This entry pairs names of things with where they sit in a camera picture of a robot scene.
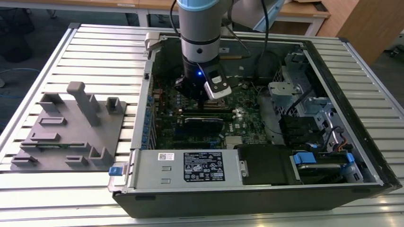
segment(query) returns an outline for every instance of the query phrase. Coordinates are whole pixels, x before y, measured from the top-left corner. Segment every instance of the blue latch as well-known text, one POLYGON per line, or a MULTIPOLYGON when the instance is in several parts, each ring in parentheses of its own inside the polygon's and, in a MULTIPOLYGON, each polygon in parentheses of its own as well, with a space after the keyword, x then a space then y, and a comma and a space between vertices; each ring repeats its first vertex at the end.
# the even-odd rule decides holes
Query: blue latch
POLYGON ((317 163, 313 153, 299 152, 293 155, 295 164, 313 164, 317 163))
POLYGON ((123 176, 124 168, 123 167, 109 167, 108 174, 109 176, 123 176))
POLYGON ((348 162, 353 163, 355 162, 355 157, 351 153, 347 153, 347 158, 348 158, 348 162))

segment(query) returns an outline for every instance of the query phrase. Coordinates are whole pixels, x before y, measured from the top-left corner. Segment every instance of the motherboard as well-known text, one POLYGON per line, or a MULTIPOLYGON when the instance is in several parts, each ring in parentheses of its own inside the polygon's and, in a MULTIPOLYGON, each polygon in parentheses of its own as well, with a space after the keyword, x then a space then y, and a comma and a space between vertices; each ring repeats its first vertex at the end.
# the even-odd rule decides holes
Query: motherboard
POLYGON ((268 143, 252 84, 237 86, 229 96, 203 106, 173 87, 156 78, 157 149, 232 149, 240 143, 268 143))

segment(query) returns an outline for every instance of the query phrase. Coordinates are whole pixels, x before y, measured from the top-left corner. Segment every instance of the gray plastic base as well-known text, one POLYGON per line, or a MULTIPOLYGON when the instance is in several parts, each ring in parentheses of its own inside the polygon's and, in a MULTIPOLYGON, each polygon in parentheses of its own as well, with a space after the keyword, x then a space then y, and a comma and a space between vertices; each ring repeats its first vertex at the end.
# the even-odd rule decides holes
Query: gray plastic base
POLYGON ((59 95, 51 96, 57 111, 43 111, 39 115, 29 136, 21 143, 23 150, 12 160, 12 170, 108 171, 113 163, 127 103, 120 102, 120 112, 112 113, 107 109, 107 102, 97 102, 100 124, 91 127, 77 102, 55 102, 59 95))

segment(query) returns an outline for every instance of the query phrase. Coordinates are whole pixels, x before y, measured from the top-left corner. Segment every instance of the metal bracket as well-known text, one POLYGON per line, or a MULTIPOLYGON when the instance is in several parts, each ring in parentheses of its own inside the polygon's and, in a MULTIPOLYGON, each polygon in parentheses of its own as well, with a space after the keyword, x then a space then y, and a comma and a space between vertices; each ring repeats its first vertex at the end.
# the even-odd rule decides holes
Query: metal bracket
POLYGON ((160 33, 149 32, 145 34, 144 46, 147 51, 152 51, 160 46, 160 33))

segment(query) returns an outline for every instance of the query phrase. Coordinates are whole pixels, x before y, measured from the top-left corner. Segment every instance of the floor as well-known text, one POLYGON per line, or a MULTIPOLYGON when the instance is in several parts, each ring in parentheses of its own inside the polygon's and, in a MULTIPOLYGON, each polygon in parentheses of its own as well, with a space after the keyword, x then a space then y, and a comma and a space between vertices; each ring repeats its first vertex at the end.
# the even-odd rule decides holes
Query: floor
MULTIPOLYGON (((123 26, 127 26, 129 22, 135 26, 139 25, 137 16, 128 15, 127 17, 123 13, 59 10, 56 16, 56 19, 51 19, 45 10, 32 10, 31 19, 36 30, 25 35, 25 39, 33 49, 33 57, 21 63, 9 63, 0 57, 0 72, 13 68, 33 68, 41 70, 71 22, 123 26)), ((169 27, 167 16, 152 15, 151 25, 155 27, 169 27)), ((396 58, 391 58, 388 54, 384 53, 372 65, 372 69, 397 101, 404 105, 404 89, 399 82, 404 72, 404 54, 396 58)), ((4 98, 1 95, 24 96, 36 76, 37 73, 33 71, 9 71, 0 74, 0 79, 5 82, 5 86, 0 88, 0 132, 21 102, 21 98, 4 98)))

